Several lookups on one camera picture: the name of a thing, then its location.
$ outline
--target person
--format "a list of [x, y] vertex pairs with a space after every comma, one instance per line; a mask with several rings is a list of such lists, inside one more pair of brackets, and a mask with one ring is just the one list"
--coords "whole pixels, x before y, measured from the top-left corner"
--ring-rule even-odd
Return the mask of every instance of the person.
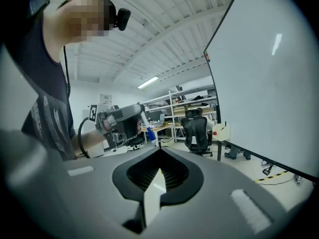
[[[201, 107], [199, 107], [199, 108], [197, 108], [197, 110], [199, 110], [199, 116], [203, 116], [203, 109]], [[212, 131], [213, 126], [215, 126], [214, 122], [212, 122], [209, 118], [207, 118], [206, 131], [207, 132]]]
[[[234, 146], [231, 146], [230, 152], [229, 152], [229, 153], [225, 152], [224, 155], [225, 155], [225, 157], [227, 157], [227, 158], [230, 158], [230, 159], [235, 160], [235, 159], [237, 158], [237, 154], [238, 154], [239, 152], [241, 152], [241, 149], [236, 148], [236, 147], [234, 147]], [[250, 159], [251, 159], [250, 153], [244, 151], [244, 152], [243, 152], [243, 155], [244, 155], [244, 157], [245, 157], [247, 160], [250, 160]]]
[[[19, 39], [13, 36], [7, 45], [21, 73], [38, 94], [22, 131], [36, 137], [44, 147], [58, 150], [63, 160], [76, 159], [81, 150], [59, 52], [66, 44], [108, 34], [115, 25], [115, 15], [116, 9], [109, 0], [65, 0], [53, 15], [41, 13], [26, 35]], [[103, 140], [96, 129], [82, 134], [85, 150]]]

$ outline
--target white wall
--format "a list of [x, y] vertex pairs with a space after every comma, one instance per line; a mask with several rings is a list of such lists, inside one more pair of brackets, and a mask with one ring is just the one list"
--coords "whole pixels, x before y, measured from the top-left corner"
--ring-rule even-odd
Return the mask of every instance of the white wall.
[[119, 88], [112, 84], [97, 84], [81, 81], [71, 81], [70, 106], [73, 115], [74, 128], [82, 122], [82, 110], [91, 104], [100, 102], [100, 94], [112, 95], [112, 104], [120, 108], [144, 102], [150, 98], [138, 90]]

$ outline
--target computer monitor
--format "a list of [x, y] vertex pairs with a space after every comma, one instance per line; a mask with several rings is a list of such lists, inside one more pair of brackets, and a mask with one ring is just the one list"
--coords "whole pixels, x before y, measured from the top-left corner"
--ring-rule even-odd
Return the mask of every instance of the computer monitor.
[[150, 118], [150, 120], [158, 121], [158, 120], [160, 120], [161, 114], [162, 114], [161, 111], [150, 112], [149, 118]]
[[165, 114], [160, 114], [159, 115], [159, 120], [164, 121], [165, 120]]

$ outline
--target ceiling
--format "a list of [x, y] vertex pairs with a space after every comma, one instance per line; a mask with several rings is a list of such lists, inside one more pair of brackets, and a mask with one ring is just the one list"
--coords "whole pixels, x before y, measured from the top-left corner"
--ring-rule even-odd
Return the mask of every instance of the ceiling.
[[[51, 0], [51, 13], [64, 0]], [[91, 42], [66, 46], [70, 79], [113, 82], [136, 89], [167, 85], [167, 78], [187, 71], [209, 70], [203, 51], [231, 0], [111, 0], [131, 11], [127, 28]]]

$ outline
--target office chair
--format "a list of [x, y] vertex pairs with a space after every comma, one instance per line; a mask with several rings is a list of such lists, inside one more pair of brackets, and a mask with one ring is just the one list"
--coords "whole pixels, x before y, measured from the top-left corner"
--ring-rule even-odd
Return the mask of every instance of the office chair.
[[139, 145], [139, 144], [142, 144], [142, 142], [143, 142], [143, 138], [140, 138], [140, 137], [137, 137], [137, 138], [134, 138], [134, 139], [130, 140], [130, 141], [128, 142], [128, 146], [133, 147], [133, 149], [130, 149], [130, 150], [128, 150], [127, 152], [140, 149], [140, 148], [138, 147], [138, 145]]
[[[209, 146], [206, 137], [207, 118], [201, 116], [182, 118], [181, 124], [186, 133], [185, 145], [190, 152], [201, 156], [203, 154], [210, 154], [212, 157], [213, 153], [207, 150]], [[193, 136], [196, 138], [196, 144], [191, 143]]]

